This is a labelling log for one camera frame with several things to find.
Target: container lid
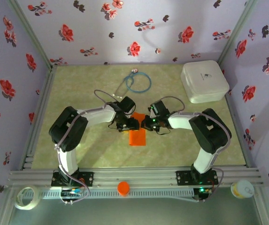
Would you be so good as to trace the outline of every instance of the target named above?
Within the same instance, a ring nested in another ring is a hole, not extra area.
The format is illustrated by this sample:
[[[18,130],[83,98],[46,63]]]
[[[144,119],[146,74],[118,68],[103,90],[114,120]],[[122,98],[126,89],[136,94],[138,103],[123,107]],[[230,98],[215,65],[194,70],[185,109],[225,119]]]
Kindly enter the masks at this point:
[[[226,93],[229,90],[224,74],[213,60],[186,63],[183,73],[192,91],[198,95]]]
[[[121,196],[126,196],[130,191],[130,186],[126,181],[122,181],[118,184],[117,191]]]
[[[237,183],[237,191],[245,198],[250,198],[254,195],[254,187],[247,180],[240,180]]]

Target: white box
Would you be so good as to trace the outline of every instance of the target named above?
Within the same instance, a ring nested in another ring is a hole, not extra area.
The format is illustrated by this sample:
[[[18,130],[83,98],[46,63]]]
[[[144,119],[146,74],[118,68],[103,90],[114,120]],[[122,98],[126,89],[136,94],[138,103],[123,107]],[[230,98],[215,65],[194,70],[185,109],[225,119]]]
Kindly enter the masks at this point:
[[[181,81],[192,103],[219,101],[229,90],[218,63],[213,60],[184,64]]]

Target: blue tubing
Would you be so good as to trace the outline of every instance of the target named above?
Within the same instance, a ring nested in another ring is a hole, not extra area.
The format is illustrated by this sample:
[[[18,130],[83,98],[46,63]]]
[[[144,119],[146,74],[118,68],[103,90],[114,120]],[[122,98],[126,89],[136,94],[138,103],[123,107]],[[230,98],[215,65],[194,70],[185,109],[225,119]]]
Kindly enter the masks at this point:
[[[146,78],[148,78],[148,80],[149,80],[149,87],[147,89],[145,89],[145,90],[133,90],[133,89],[131,89],[131,86],[134,84],[134,76],[136,76],[136,75],[143,75]],[[137,73],[131,72],[128,76],[126,76],[124,78],[124,81],[126,82],[126,86],[127,86],[128,90],[129,91],[132,91],[134,93],[144,93],[144,92],[148,91],[151,88],[151,85],[152,85],[151,78],[147,74],[142,73],[142,72],[137,72]]]

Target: stethoscope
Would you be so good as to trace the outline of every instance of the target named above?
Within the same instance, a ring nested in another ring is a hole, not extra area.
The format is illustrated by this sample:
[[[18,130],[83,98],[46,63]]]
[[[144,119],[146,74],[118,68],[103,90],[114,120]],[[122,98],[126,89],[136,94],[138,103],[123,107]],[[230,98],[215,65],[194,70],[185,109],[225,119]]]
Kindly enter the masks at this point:
[[[148,78],[148,80],[149,80],[149,87],[147,89],[145,89],[145,90],[133,90],[133,89],[131,89],[131,86],[134,84],[134,76],[136,76],[136,75],[143,75],[146,78]],[[117,95],[117,92],[119,91],[120,87],[122,86],[122,84],[124,82],[126,82],[127,90],[121,96],[118,96]],[[151,88],[151,85],[152,85],[151,78],[147,74],[145,74],[143,72],[139,72],[138,69],[132,69],[131,70],[131,73],[123,79],[123,81],[121,82],[121,84],[118,86],[118,88],[115,90],[115,92],[112,95],[113,96],[116,96],[117,98],[123,98],[125,96],[125,94],[129,90],[132,91],[132,92],[134,92],[134,93],[144,93],[144,92],[148,91]]]

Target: white plastic container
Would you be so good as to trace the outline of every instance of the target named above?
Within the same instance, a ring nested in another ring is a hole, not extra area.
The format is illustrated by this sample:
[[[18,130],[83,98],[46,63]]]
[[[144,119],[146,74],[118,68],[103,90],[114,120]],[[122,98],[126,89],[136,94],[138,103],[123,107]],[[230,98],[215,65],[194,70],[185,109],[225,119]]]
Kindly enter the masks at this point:
[[[184,64],[181,81],[192,103],[219,101],[229,90],[224,74],[213,60]]]
[[[236,198],[251,198],[254,195],[254,187],[247,180],[239,180],[231,185],[231,192]]]

